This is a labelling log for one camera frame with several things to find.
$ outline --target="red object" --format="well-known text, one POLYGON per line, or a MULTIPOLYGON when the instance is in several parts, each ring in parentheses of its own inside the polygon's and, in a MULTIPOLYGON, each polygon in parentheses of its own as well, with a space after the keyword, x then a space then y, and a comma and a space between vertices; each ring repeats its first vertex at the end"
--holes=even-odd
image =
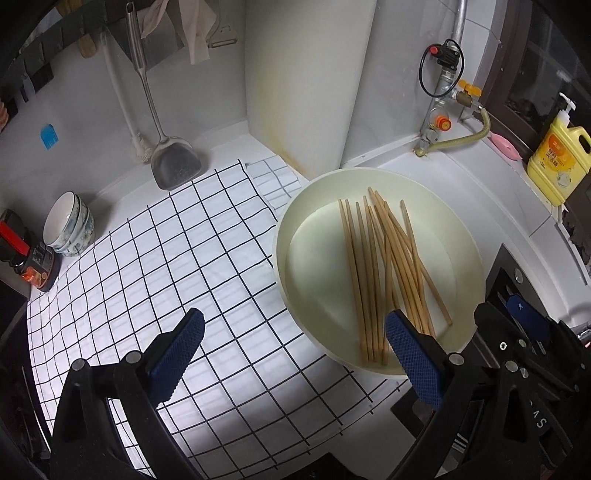
POLYGON ((3 221, 0 221, 0 236, 21 255, 29 254, 29 246, 3 221))

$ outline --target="black cable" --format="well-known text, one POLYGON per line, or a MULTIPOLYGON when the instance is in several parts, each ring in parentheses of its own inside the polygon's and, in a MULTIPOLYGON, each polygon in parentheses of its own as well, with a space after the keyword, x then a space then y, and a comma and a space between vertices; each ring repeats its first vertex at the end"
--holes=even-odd
POLYGON ((455 44, 455 46, 460 54, 460 58, 462 59, 462 67, 460 68, 460 73, 457 75, 457 77, 454 80, 454 82, 452 83, 452 85, 445 92, 440 93, 439 95, 435 95, 434 93, 429 92, 427 90, 427 88, 425 87, 425 84, 423 83, 423 66, 425 64, 425 59, 427 58, 427 55, 429 54, 431 47, 441 47, 441 45, 439 43, 432 43, 431 45, 429 45, 425 49, 425 51, 423 52, 423 56, 421 57, 421 63, 418 66, 418 82, 421 84, 421 88, 423 89, 423 92, 425 92, 431 98, 445 97, 448 93, 450 93, 455 88, 457 83, 460 81, 460 78, 462 78, 462 73, 464 73, 464 52, 462 52, 462 48, 459 46, 457 41, 453 40, 452 38, 448 38, 445 42, 443 42, 443 44, 447 45, 447 43, 449 43, 449 42, 453 42, 453 44, 455 44))

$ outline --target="metal screw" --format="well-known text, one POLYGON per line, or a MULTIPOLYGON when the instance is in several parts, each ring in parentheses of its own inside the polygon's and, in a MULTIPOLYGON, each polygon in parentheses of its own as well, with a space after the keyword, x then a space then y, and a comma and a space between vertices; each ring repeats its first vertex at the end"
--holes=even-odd
POLYGON ((141 358, 142 352, 138 352, 137 350, 129 352, 127 355, 125 355, 125 361, 129 364, 136 364, 141 360, 141 358))
POLYGON ((462 357, 459 353, 452 353, 449 356, 449 361, 454 365, 463 365, 464 364, 464 357, 462 357))
POLYGON ((517 372, 517 369, 519 368, 517 366, 517 364, 513 361, 513 360, 507 360, 505 362, 505 368, 509 371, 509 372, 517 372))
POLYGON ((521 285, 523 283, 523 273, 519 268, 516 268, 513 272, 513 276, 515 277, 515 281, 521 285))
POLYGON ((72 370, 74 372, 79 372, 85 365, 85 361, 83 358, 78 358, 72 362, 72 370))

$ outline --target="yellow valve handle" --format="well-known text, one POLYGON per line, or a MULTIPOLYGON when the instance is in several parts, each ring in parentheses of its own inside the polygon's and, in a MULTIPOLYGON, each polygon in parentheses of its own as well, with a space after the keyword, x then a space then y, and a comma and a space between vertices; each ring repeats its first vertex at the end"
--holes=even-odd
POLYGON ((457 83, 457 85, 470 96, 479 97, 480 95, 482 95, 482 90, 479 87, 477 87, 476 85, 472 85, 471 83, 468 83, 464 79, 461 79, 457 83))

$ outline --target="white grid cloth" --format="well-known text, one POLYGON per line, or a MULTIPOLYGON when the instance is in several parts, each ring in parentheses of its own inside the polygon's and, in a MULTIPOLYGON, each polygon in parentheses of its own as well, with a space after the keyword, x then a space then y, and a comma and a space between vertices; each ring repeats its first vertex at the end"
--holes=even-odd
MULTIPOLYGON (((272 240, 299 188, 279 157, 216 170, 110 231, 31 300, 31 363, 50 429, 75 359, 109 364, 143 351, 191 307, 205 336, 158 412, 204 478, 276 468, 398 391, 324 355, 281 300, 272 240)), ((151 474, 120 402, 111 406, 132 463, 151 474)))

